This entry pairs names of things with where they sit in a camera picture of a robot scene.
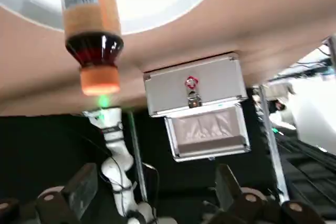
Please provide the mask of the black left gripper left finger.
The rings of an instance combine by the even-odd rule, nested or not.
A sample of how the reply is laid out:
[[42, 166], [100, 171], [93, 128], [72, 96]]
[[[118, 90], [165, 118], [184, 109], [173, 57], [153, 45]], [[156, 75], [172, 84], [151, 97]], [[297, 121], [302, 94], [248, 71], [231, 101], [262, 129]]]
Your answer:
[[48, 188], [26, 204], [1, 199], [1, 223], [81, 223], [97, 191], [97, 166], [86, 163], [66, 185]]

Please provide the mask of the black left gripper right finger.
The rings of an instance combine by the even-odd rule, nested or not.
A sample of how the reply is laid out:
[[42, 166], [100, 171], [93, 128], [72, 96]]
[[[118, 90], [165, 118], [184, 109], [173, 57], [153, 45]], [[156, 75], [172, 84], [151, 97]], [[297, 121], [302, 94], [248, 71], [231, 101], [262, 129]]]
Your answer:
[[325, 223], [309, 205], [266, 198], [260, 191], [243, 191], [228, 165], [216, 170], [219, 209], [205, 223]]

